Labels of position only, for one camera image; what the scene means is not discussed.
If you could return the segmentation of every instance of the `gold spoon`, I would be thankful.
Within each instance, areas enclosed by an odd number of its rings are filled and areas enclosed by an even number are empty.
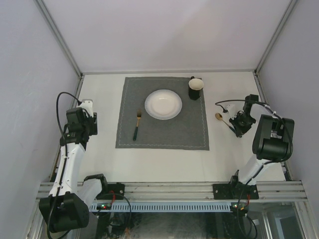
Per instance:
[[[234,133],[236,133],[235,129],[230,126],[228,123],[225,122],[225,120],[223,119],[223,116],[220,113],[216,113],[215,114],[216,119],[218,119],[219,121],[223,121],[230,129],[231,131],[233,131]]]

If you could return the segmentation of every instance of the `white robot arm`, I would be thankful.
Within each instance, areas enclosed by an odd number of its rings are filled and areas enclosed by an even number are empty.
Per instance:
[[[245,166],[237,170],[228,184],[213,185],[215,199],[238,199],[240,195],[247,194],[251,195],[251,199],[258,199],[256,182],[259,177],[272,165],[284,162],[292,155],[294,121],[279,117],[267,104],[258,102],[256,95],[249,95],[244,101],[243,111],[233,113],[229,121],[237,137],[241,137],[253,123],[258,122],[252,145],[253,155]],[[232,106],[226,108],[223,108],[224,112],[234,109]]]
[[[97,114],[93,112],[93,101],[78,100],[78,106],[68,110],[66,116],[56,179],[49,196],[39,202],[39,209],[48,225],[49,238],[49,231],[57,233],[86,227],[89,223],[89,207],[107,185],[105,177],[99,174],[86,177],[79,192],[77,187],[87,142],[90,136],[97,134]]]

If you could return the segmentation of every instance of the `gold fork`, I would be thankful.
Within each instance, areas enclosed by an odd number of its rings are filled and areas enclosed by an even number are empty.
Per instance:
[[[142,117],[141,109],[138,109],[138,115],[137,115],[138,123],[136,124],[136,128],[135,128],[135,131],[134,131],[133,141],[135,141],[136,137],[138,136],[139,121],[140,121],[141,117]]]

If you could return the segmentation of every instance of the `gray cloth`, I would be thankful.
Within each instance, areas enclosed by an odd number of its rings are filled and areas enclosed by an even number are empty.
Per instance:
[[[197,101],[188,97],[184,77],[127,77],[125,79],[116,138],[116,148],[167,148],[209,150],[204,94]],[[145,110],[147,96],[157,90],[176,92],[182,101],[180,113],[168,120],[151,117]],[[137,111],[142,110],[137,140],[133,141]]]

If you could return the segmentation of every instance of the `black cup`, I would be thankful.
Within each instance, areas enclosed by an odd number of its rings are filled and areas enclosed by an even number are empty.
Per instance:
[[[196,101],[200,97],[200,93],[204,87],[204,82],[195,77],[191,77],[188,82],[188,96],[191,100]]]

